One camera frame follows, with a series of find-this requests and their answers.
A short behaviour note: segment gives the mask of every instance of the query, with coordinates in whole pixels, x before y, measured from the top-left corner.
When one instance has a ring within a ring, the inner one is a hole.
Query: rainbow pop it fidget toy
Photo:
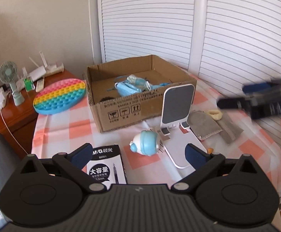
[[[84,82],[76,78],[58,81],[35,96],[33,107],[42,115],[63,112],[81,101],[86,92],[85,87]]]

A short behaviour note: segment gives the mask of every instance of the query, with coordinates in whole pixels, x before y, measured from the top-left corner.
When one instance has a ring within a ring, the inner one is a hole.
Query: fan grille
[[[0,80],[2,83],[11,83],[17,76],[17,65],[12,61],[6,61],[0,66]]]

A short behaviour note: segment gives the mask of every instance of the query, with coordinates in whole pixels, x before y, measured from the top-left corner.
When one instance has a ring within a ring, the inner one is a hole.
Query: open box
[[[151,84],[171,83],[151,91],[121,97],[114,88],[115,79],[123,81],[134,74]],[[162,113],[163,93],[180,84],[193,84],[197,80],[179,67],[156,55],[131,57],[99,65],[86,70],[88,99],[93,118],[100,132],[113,130],[152,118]],[[114,99],[103,101],[107,97]]]

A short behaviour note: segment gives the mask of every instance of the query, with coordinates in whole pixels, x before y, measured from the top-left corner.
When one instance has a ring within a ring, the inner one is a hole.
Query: beige hair tie
[[[222,112],[218,109],[209,110],[206,112],[209,116],[213,118],[214,121],[222,119]]]

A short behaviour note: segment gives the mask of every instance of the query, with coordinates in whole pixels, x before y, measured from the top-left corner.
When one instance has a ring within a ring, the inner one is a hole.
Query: wooden furniture
[[[46,77],[44,87],[66,78],[75,78],[75,76],[65,70],[62,73]],[[12,96],[8,97],[6,106],[2,109],[2,115],[10,132],[17,139],[19,144],[26,150],[27,153],[31,153],[32,139],[38,116],[33,108],[33,100],[37,93],[35,92],[35,90],[26,92],[26,90],[24,89],[21,91],[21,94],[25,98],[24,103],[16,107]],[[22,159],[26,155],[26,153],[10,135],[2,120],[1,114],[0,133],[14,149],[15,153]]]

